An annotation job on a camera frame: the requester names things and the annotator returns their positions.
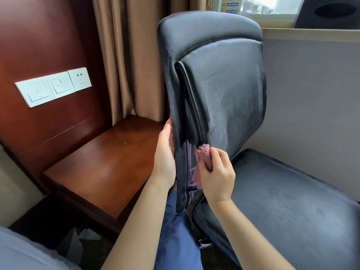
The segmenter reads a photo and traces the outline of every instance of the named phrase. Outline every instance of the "person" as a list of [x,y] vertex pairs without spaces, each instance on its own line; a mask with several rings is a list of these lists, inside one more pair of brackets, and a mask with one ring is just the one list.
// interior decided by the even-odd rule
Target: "person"
[[[291,264],[253,226],[231,199],[235,172],[227,153],[210,148],[214,170],[199,161],[208,204],[244,270],[289,270]],[[159,134],[154,168],[102,270],[183,270],[202,268],[200,250],[184,211],[177,214],[171,119]]]

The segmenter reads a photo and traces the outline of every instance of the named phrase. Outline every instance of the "curtain fold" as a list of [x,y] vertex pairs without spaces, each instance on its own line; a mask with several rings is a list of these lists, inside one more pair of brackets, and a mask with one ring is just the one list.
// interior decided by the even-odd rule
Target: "curtain fold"
[[212,0],[93,0],[113,125],[129,114],[164,120],[157,26],[168,13],[209,10]]

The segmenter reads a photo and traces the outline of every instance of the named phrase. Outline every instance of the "cloth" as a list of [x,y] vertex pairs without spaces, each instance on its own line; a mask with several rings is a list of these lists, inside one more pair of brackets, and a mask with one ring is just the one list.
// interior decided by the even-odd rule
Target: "cloth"
[[0,227],[1,270],[81,270],[54,250]]
[[[199,158],[199,160],[201,159],[205,161],[208,171],[211,172],[213,170],[209,144],[200,145],[199,148],[195,151],[195,155]],[[202,189],[199,165],[196,166],[193,181],[196,183],[198,189]]]
[[167,198],[154,270],[203,270],[188,213],[176,213],[177,195],[172,191]]

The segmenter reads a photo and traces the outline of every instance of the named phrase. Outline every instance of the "window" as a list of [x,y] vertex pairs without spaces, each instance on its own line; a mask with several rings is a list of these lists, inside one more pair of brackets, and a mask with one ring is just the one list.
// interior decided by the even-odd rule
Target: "window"
[[293,27],[303,0],[214,0],[213,10],[240,14],[261,27]]

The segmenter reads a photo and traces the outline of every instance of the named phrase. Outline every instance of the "person's left arm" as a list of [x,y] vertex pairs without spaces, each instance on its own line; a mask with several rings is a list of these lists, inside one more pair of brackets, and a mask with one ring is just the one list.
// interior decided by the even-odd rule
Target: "person's left arm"
[[154,269],[167,194],[175,181],[171,120],[159,135],[154,169],[102,270]]

